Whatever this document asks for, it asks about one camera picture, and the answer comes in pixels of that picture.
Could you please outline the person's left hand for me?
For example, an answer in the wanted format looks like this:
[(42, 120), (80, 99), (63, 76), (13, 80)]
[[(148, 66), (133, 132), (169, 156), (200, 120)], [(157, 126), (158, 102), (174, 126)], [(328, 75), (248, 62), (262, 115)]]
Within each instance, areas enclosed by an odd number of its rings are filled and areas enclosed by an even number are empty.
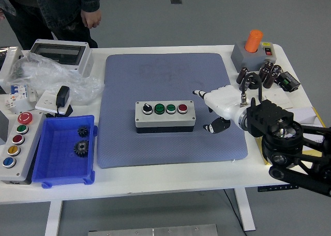
[(93, 12), (81, 10), (81, 18), (84, 26), (88, 29), (96, 28), (101, 22), (101, 10), (98, 9)]

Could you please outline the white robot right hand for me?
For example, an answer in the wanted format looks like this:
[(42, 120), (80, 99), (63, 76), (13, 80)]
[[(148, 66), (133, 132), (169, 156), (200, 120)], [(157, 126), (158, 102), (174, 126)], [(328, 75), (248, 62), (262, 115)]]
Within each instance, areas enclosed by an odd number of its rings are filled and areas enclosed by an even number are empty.
[(247, 130), (248, 101), (245, 93), (240, 92), (232, 85), (226, 85), (210, 92), (193, 91), (201, 97), (210, 112), (215, 112), (219, 118), (203, 126), (212, 134), (228, 129), (233, 121), (242, 130)]

